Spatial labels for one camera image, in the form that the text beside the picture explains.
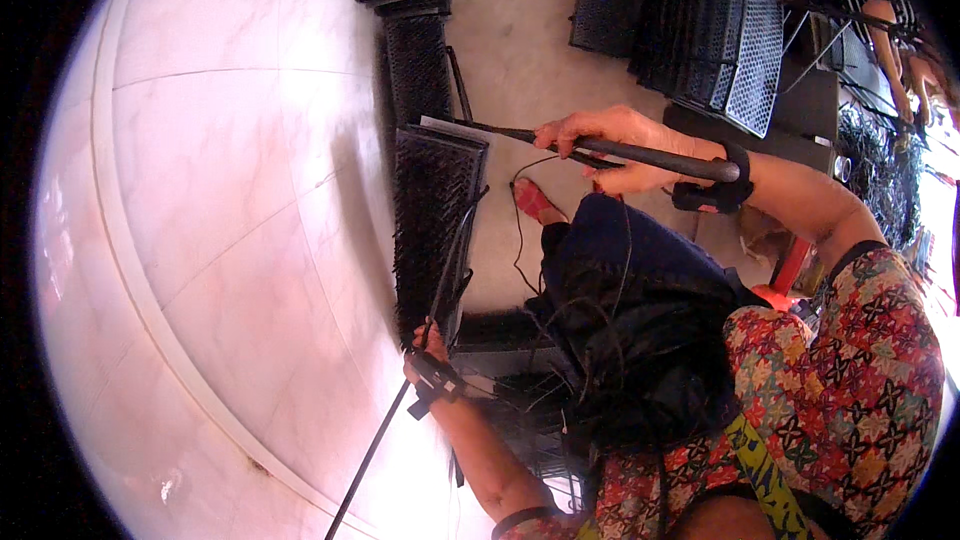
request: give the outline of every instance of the black wire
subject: black wire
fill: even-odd
[[[627,203],[623,200],[623,194],[620,194],[620,204],[623,205],[623,219],[627,222],[627,258],[623,261],[623,277],[620,278],[620,287],[616,291],[616,300],[613,301],[613,308],[609,312],[610,320],[613,320],[617,315],[617,307],[619,307],[620,298],[623,296],[623,287],[627,284],[627,272],[630,270],[630,259],[634,258],[634,231],[630,226],[630,211],[627,210]]]
[[[510,193],[511,194],[513,193],[514,184],[517,182],[517,178],[519,178],[521,174],[523,174],[530,168],[534,167],[534,165],[539,165],[541,163],[546,163],[547,161],[553,161],[554,159],[559,159],[559,158],[560,158],[559,155],[555,155],[553,157],[546,157],[545,159],[540,159],[539,161],[534,161],[534,162],[531,162],[530,164],[523,165],[515,174],[513,174],[513,179],[510,180]],[[519,250],[516,251],[516,258],[513,260],[513,268],[517,272],[519,272],[520,277],[523,278],[523,283],[527,285],[527,288],[533,291],[533,294],[535,294],[536,296],[540,296],[542,292],[536,289],[534,287],[534,284],[531,283],[529,280],[527,280],[527,276],[525,273],[523,273],[523,269],[521,269],[521,266],[520,266],[521,256],[523,255],[523,229],[521,227],[521,208],[517,206],[517,198],[514,197],[512,199],[513,199],[513,212],[516,214],[516,232],[520,234],[520,248]]]
[[[874,95],[875,97],[877,97],[878,99],[880,99],[880,101],[883,102],[883,104],[889,106],[891,109],[896,109],[896,108],[897,108],[897,105],[895,105],[894,103],[892,103],[892,102],[890,102],[889,100],[887,100],[886,98],[884,98],[882,94],[877,93],[877,92],[875,92],[875,91],[867,88],[866,86],[861,86],[861,85],[858,84],[857,82],[848,82],[848,81],[845,81],[844,79],[841,79],[841,80],[840,80],[840,85],[841,85],[841,86],[846,86],[847,88],[855,88],[856,90],[862,90],[862,91],[864,91],[864,92],[869,92],[870,94],[872,94],[872,95]]]

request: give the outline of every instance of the tile grout line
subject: tile grout line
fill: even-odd
[[[97,49],[90,101],[90,145],[93,153],[91,176],[103,231],[118,277],[126,291],[130,306],[140,319],[144,331],[159,353],[162,362],[174,374],[174,378],[200,411],[206,414],[243,453],[263,465],[284,486],[289,487],[307,503],[332,515],[339,505],[280,461],[270,449],[253,436],[213,391],[174,334],[157,301],[156,294],[147,281],[123,206],[114,152],[113,82],[117,45],[129,2],[130,0],[106,1],[106,16]],[[116,17],[120,11],[123,11],[122,16]],[[108,48],[112,49],[112,59],[106,58]],[[354,515],[347,514],[344,523],[370,538],[378,538],[380,535],[375,526]]]
[[[350,73],[348,71],[331,71],[327,69],[315,69],[315,68],[301,67],[301,66],[226,66],[226,67],[212,67],[209,69],[195,69],[191,71],[180,71],[177,73],[162,73],[161,75],[152,75],[150,77],[143,77],[140,79],[134,79],[132,81],[124,82],[123,84],[114,86],[113,90],[114,91],[123,90],[124,88],[137,86],[138,84],[152,82],[159,79],[184,78],[187,76],[198,76],[199,74],[225,74],[230,72],[277,72],[279,74],[283,72],[305,72],[307,74],[332,74],[334,76],[351,76],[354,78],[373,79],[372,75],[364,75],[363,73]]]

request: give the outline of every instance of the woman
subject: woman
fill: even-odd
[[[906,124],[913,124],[913,109],[901,78],[904,64],[901,49],[914,49],[923,30],[910,0],[813,0],[832,6],[839,12],[862,15],[854,20],[852,29],[857,38],[873,49],[876,62],[890,82],[894,106]]]
[[[536,130],[536,145],[556,145],[567,156],[583,135],[706,160],[727,156],[720,144],[690,138],[626,107],[546,123]],[[742,409],[738,419],[758,434],[761,441],[752,449],[775,464],[772,477],[789,486],[781,490],[801,530],[786,529],[784,520],[770,515],[766,498],[758,500],[761,491],[750,476],[755,466],[742,445],[732,444],[736,438],[728,430],[670,447],[662,463],[642,452],[608,455],[595,507],[586,518],[573,517],[556,509],[546,486],[474,406],[433,402],[431,414],[449,436],[463,474],[498,523],[494,537],[656,538],[668,532],[677,538],[880,538],[897,519],[930,460],[944,381],[918,288],[870,211],[843,186],[803,165],[757,153],[749,153],[749,171],[753,190],[746,204],[813,242],[832,270],[812,344],[799,319],[766,306],[739,307],[717,330]],[[594,220],[605,208],[627,209],[610,197],[690,181],[640,163],[596,172],[593,179],[607,197],[585,198],[572,225],[531,182],[514,186],[517,206],[545,226],[545,269],[552,257],[565,254],[567,237],[584,228],[579,222]],[[634,228],[631,236],[632,252],[651,272],[677,255],[702,257],[666,231]],[[663,249],[668,238],[675,243],[669,255]],[[659,248],[645,245],[649,239]],[[701,263],[690,270],[710,276],[712,269]],[[544,277],[549,292],[546,271]],[[417,332],[418,345],[423,333]],[[426,350],[446,361],[435,328],[428,336]],[[415,379],[409,366],[407,375]]]

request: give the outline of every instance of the floral print top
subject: floral print top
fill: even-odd
[[[796,316],[761,306],[735,311],[724,336],[744,414],[786,482],[846,515],[859,536],[876,539],[896,521],[930,460],[944,367],[900,255],[860,245],[838,270],[816,341]],[[748,483],[723,433],[667,452],[665,464],[669,525],[698,495]],[[654,458],[608,458],[589,527],[605,539],[656,538],[660,488]],[[539,517],[500,537],[575,538],[584,522]]]

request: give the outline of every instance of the black cable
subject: black cable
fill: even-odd
[[[547,161],[553,161],[554,159],[559,159],[559,158],[560,158],[559,155],[553,156],[553,157],[546,157],[545,159],[540,159],[539,161],[534,161],[534,162],[531,162],[530,164],[523,165],[515,174],[513,174],[513,179],[510,180],[510,194],[511,195],[513,194],[514,184],[517,182],[517,178],[519,178],[521,174],[523,174],[530,168],[534,167],[534,165],[539,165],[541,163],[546,163]],[[519,250],[516,251],[516,258],[513,260],[513,268],[517,272],[519,272],[520,277],[523,278],[523,283],[527,285],[527,288],[529,288],[533,292],[533,294],[535,294],[536,296],[540,296],[541,292],[534,287],[533,283],[527,280],[527,276],[525,273],[523,273],[523,269],[521,269],[521,266],[520,266],[521,256],[523,255],[523,229],[521,227],[521,208],[517,206],[517,198],[513,197],[512,200],[513,200],[513,212],[516,214],[516,231],[518,234],[520,234],[520,248]]]
[[[894,103],[892,103],[892,102],[890,102],[889,100],[887,100],[886,98],[884,98],[882,94],[879,94],[879,93],[877,93],[877,92],[875,92],[875,91],[867,88],[866,86],[861,86],[861,85],[858,84],[857,82],[848,82],[848,81],[845,81],[843,78],[841,78],[841,79],[840,79],[840,85],[841,85],[841,86],[846,86],[847,88],[855,88],[856,90],[862,90],[862,91],[864,91],[864,92],[869,92],[870,94],[872,94],[872,95],[874,95],[875,97],[877,97],[878,99],[880,99],[880,101],[883,102],[883,104],[889,106],[891,109],[894,109],[894,110],[897,109],[897,105],[895,105]]]

